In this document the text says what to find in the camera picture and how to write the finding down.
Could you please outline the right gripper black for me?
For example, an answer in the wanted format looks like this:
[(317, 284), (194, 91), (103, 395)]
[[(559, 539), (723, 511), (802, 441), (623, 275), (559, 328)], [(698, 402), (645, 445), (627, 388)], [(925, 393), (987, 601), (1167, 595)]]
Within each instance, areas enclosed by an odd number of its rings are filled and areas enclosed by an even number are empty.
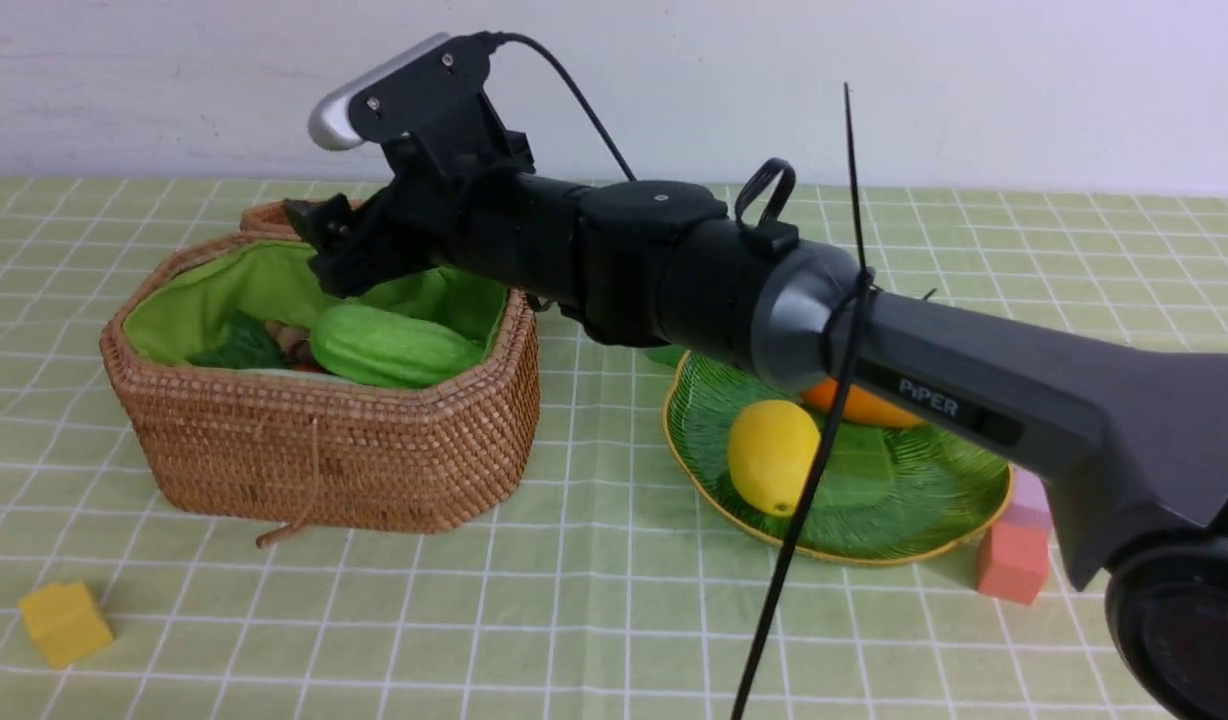
[(530, 141), (513, 129), (449, 147), (405, 133), (381, 149), (393, 178), (362, 204), (349, 197), (282, 200), (290, 227), (316, 251), (309, 269), (321, 290), (336, 299), (431, 269), (431, 252), (454, 236), (474, 183), (535, 168)]

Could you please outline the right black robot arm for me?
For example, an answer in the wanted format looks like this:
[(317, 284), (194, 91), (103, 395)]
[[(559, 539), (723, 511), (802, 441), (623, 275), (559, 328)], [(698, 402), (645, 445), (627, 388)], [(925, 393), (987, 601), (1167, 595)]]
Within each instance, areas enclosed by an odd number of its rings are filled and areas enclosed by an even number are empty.
[(289, 200), (325, 292), (433, 265), (555, 302), (602, 345), (677, 345), (798, 393), (865, 388), (1043, 478), (1074, 589), (1111, 575), (1131, 675), (1176, 718), (1228, 719), (1228, 351), (1158, 351), (876, 288), (860, 256), (700, 184), (589, 187), (508, 158), (445, 177), (403, 143), (391, 184)]

